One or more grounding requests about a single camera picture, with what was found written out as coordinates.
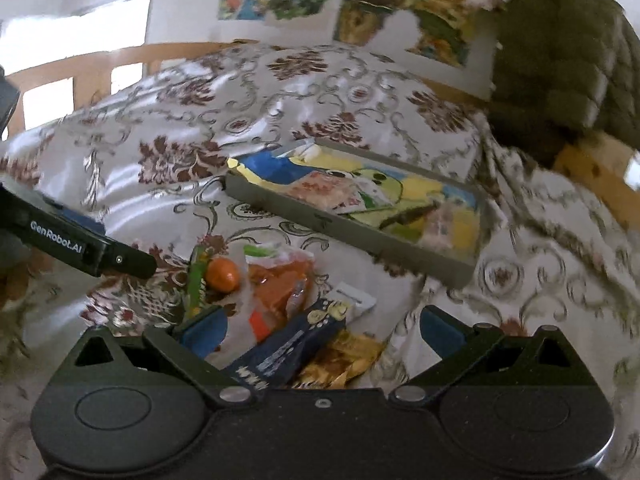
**dark green quilted jacket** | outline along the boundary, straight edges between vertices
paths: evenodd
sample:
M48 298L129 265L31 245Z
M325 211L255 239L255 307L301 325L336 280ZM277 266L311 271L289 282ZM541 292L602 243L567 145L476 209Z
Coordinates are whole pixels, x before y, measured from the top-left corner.
M640 41L613 0L511 0L499 11L490 122L551 165L603 130L640 150Z

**open box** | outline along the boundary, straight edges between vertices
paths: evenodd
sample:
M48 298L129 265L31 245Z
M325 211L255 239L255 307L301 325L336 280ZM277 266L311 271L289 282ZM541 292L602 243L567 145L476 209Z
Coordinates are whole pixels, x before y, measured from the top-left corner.
M352 148L351 146L324 139L307 142L307 145L312 144L327 148L332 152L338 152L347 158L363 159L367 168L382 168L381 171L387 171L386 168L389 168L390 171L408 174L412 178L416 176L417 178L423 177L429 181L437 181L443 187L460 190L460 193L467 193L473 196L475 214L478 215L478 234L473 247L465 255L454 254L452 251L447 250L431 250L394 234L384 232L379 228L363 224L332 211L318 209L307 202L302 202L302 200L297 200L276 190L250 182L246 176L247 172L243 163L244 160L247 160L247 157L242 157L238 160L230 159L230 171L226 176L226 193L236 200L282 216L318 233L367 251L367 253L381 260L398 264L416 274L433 276L450 288L463 288L470 281L476 268L482 245L490 230L490 212L484 191L475 186L463 184L451 178L366 150Z

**orange fruit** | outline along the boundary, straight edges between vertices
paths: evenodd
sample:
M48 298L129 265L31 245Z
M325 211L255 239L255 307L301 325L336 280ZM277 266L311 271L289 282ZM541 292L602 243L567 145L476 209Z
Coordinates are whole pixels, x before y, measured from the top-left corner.
M229 294L240 287L240 269L229 258L214 258L207 266L204 280L211 288Z

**floral bedspread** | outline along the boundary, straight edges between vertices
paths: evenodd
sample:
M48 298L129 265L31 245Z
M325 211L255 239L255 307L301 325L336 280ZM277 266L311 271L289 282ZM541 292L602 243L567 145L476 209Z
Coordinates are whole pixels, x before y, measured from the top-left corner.
M306 137L482 185L495 200L495 225L472 283L447 290L225 195L228 156ZM129 335L179 322L196 243L240 262L245 243L269 240L315 254L316 294L344 281L377 297L353 328L388 346L358 386L389 391L437 361L417 325L427 303L512 335L560 326L616 412L604 468L613 479L638 478L640 244L592 194L496 144L481 113L441 101L389 58L341 44L225 50L2 144L0 171L100 219L109 235L158 260L146 283L91 278L37 254L14 272L22 288L0 298L2 480L44 470L30 409L88 324ZM229 332L217 365L255 343L249 294L245 287L223 301Z

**wooden headboard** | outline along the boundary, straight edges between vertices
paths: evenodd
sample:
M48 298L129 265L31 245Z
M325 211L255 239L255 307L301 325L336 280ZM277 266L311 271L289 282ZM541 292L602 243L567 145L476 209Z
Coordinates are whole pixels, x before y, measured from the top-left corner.
M97 103L111 94L111 72L119 66L143 63L145 75L157 73L165 60L196 59L253 40L236 40L233 43L158 43L133 46L112 52L95 52L67 57L7 76L22 95L40 86L73 78L74 110ZM483 106L486 102L455 88L425 80L441 98L464 104ZM24 131L24 107L22 98L8 126L9 137Z

